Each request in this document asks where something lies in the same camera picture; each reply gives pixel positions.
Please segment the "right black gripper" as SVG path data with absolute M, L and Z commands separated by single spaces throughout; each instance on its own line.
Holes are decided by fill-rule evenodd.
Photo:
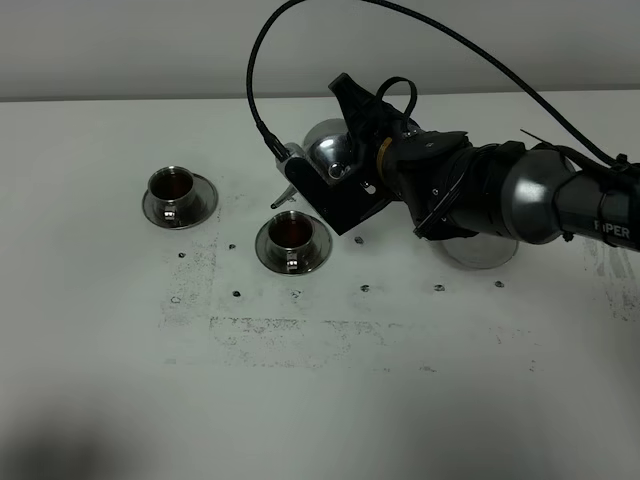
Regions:
M 505 234 L 499 181 L 505 146 L 474 146 L 465 132 L 400 131 L 400 112 L 347 73 L 329 89 L 348 131 L 349 175 L 331 188 L 334 231 L 345 233 L 394 201 L 428 240 Z

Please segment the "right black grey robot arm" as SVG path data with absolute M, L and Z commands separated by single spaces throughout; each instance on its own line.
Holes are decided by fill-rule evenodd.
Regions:
M 427 240 L 479 233 L 542 245 L 559 237 L 639 248 L 639 167 L 618 158 L 610 167 L 580 152 L 541 141 L 475 146 L 464 131 L 424 131 L 412 119 L 417 94 L 403 111 L 384 95 L 341 74 L 329 85 L 354 152 L 392 199 L 409 210 L 415 234 Z

